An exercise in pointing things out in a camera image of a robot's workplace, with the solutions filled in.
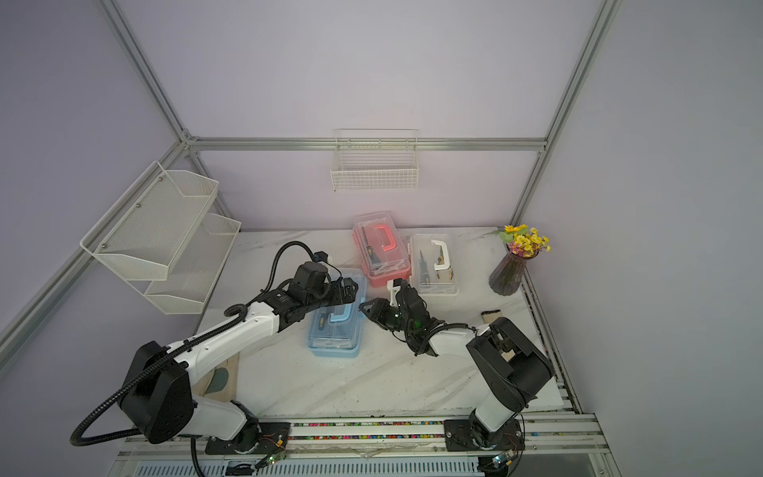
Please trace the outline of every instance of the red handle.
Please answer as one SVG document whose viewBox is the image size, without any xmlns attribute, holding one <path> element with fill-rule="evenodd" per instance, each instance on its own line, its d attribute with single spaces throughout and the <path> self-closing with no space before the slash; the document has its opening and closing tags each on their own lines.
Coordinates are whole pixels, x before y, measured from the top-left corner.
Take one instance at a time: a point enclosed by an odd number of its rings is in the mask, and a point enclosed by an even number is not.
<svg viewBox="0 0 763 477">
<path fill-rule="evenodd" d="M 395 247 L 398 246 L 397 242 L 394 241 L 394 237 L 392 236 L 392 230 L 389 230 L 389 226 L 388 225 L 381 224 L 381 225 L 377 225 L 376 228 L 386 232 L 387 233 L 387 238 L 389 239 L 389 245 L 384 245 L 381 248 L 382 250 L 384 250 L 385 252 L 389 252 L 390 250 L 392 250 L 392 249 L 394 249 Z"/>
</svg>

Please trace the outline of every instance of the black bracket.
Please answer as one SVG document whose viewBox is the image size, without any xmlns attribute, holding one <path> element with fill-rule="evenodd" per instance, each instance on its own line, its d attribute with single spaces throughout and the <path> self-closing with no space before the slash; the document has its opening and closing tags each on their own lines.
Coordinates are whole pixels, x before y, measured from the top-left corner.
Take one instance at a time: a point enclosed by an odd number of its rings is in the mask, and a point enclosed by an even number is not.
<svg viewBox="0 0 763 477">
<path fill-rule="evenodd" d="M 524 438 L 520 423 L 516 419 L 506 421 L 503 427 L 494 433 L 484 434 L 477 429 L 472 419 L 448 419 L 445 427 L 445 448 L 449 452 L 469 450 L 513 450 L 524 448 Z"/>
</svg>

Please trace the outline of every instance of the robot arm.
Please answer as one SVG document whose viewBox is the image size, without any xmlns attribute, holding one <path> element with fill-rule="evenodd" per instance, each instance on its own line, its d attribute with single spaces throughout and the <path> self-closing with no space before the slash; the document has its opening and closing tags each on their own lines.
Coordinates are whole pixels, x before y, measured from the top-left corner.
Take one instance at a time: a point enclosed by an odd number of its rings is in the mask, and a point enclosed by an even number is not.
<svg viewBox="0 0 763 477">
<path fill-rule="evenodd" d="M 299 266 L 295 277 L 271 290 L 278 258 L 291 245 L 300 245 L 313 259 Z M 192 395 L 191 386 L 214 367 L 245 347 L 302 320 L 318 308 L 350 304 L 358 285 L 351 279 L 332 281 L 325 253 L 313 254 L 299 242 L 289 242 L 276 254 L 265 290 L 245 305 L 225 311 L 229 318 L 217 327 L 186 340 L 160 346 L 155 341 L 136 352 L 124 385 L 98 406 L 72 433 L 70 442 L 86 446 L 143 434 L 150 443 L 176 435 L 210 436 L 225 442 L 225 451 L 251 452 L 261 440 L 261 425 L 240 403 L 223 403 Z M 379 327 L 403 331 L 415 354 L 453 354 L 473 358 L 491 393 L 466 421 L 446 421 L 449 450 L 505 450 L 503 435 L 518 424 L 513 417 L 552 376 L 548 359 L 506 318 L 479 328 L 447 324 L 431 317 L 415 288 L 395 280 L 392 301 L 363 303 L 360 310 Z M 504 358 L 507 353 L 513 356 Z M 113 404 L 136 429 L 83 437 L 88 427 Z"/>
<path fill-rule="evenodd" d="M 471 357 L 490 388 L 467 421 L 445 421 L 448 450 L 505 450 L 503 435 L 514 435 L 514 416 L 552 378 L 551 362 L 504 317 L 479 328 L 446 324 L 430 316 L 426 303 L 405 280 L 395 280 L 391 300 L 360 305 L 363 314 L 384 330 L 403 331 L 415 354 Z"/>
<path fill-rule="evenodd" d="M 263 292 L 247 305 L 228 308 L 227 316 L 237 316 L 217 327 L 164 348 L 156 342 L 141 347 L 125 382 L 164 356 L 174 354 L 174 362 L 132 388 L 118 404 L 151 443 L 161 443 L 178 434 L 210 436 L 233 441 L 232 450 L 247 453 L 260 437 L 256 417 L 240 403 L 192 395 L 191 386 L 245 347 L 300 321 L 308 311 L 353 303 L 357 290 L 353 280 L 340 277 L 331 281 L 326 266 L 306 262 L 299 266 L 293 279 Z M 214 336 L 188 346 L 207 334 Z"/>
</svg>

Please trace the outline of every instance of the tabletop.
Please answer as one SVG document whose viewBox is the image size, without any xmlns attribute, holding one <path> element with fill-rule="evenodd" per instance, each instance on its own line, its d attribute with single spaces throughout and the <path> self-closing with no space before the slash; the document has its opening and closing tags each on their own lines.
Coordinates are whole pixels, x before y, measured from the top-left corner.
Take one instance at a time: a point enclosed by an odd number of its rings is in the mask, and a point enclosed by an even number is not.
<svg viewBox="0 0 763 477">
<path fill-rule="evenodd" d="M 450 234 L 459 274 L 459 293 L 424 297 L 428 311 L 448 322 L 483 324 L 480 313 L 500 309 L 541 350 L 533 316 L 521 292 L 494 293 L 488 275 L 506 248 L 491 227 L 399 229 L 412 234 Z M 236 238 L 210 298 L 199 330 L 220 323 L 223 310 L 249 301 L 267 283 L 279 247 L 301 240 L 314 252 L 323 250 L 340 268 L 360 268 L 351 230 L 242 232 Z M 307 261 L 300 247 L 283 253 L 275 283 L 294 276 Z M 386 288 L 369 287 L 366 299 L 389 298 Z M 237 400 L 258 417 L 356 417 L 467 415 L 489 392 L 471 359 L 458 356 L 414 356 L 389 331 L 363 324 L 356 358 L 317 357 L 307 348 L 310 318 L 246 348 L 240 354 Z M 561 409 L 562 396 L 552 379 L 530 402 L 528 411 Z"/>
</svg>

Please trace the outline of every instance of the wire basket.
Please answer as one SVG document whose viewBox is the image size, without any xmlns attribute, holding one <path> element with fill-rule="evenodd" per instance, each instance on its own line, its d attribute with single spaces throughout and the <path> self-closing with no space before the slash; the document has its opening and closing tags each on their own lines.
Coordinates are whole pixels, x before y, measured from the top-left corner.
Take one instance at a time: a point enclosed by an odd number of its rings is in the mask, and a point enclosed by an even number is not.
<svg viewBox="0 0 763 477">
<path fill-rule="evenodd" d="M 416 139 L 337 139 L 331 181 L 337 192 L 416 190 Z"/>
<path fill-rule="evenodd" d="M 217 181 L 164 170 L 92 249 L 80 245 L 119 278 L 167 280 L 217 196 Z"/>
<path fill-rule="evenodd" d="M 239 221 L 206 214 L 167 280 L 151 282 L 143 296 L 165 314 L 203 312 L 240 227 Z"/>
</svg>

